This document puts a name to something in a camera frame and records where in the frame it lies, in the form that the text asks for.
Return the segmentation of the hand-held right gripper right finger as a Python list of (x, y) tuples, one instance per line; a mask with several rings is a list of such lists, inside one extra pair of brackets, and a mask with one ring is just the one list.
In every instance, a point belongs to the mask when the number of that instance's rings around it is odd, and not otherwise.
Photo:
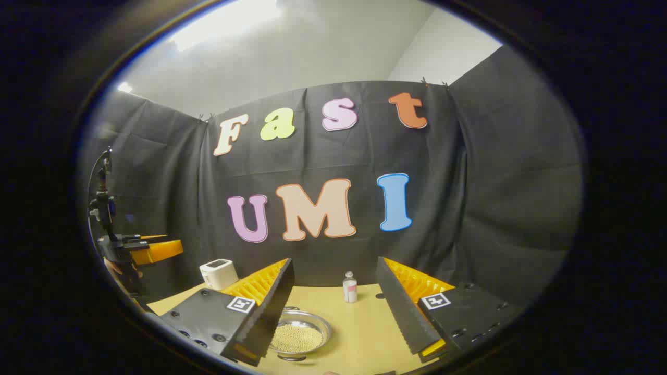
[(376, 279), (410, 352), (421, 361), (462, 357), (524, 311), (476, 283), (450, 285), (389, 258), (377, 259)]

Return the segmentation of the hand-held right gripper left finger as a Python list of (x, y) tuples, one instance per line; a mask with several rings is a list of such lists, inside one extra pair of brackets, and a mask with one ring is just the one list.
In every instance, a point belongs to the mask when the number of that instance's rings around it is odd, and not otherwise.
[(294, 279), (292, 260), (282, 259), (222, 291), (201, 288), (159, 319), (206, 351), (257, 366), (267, 354)]

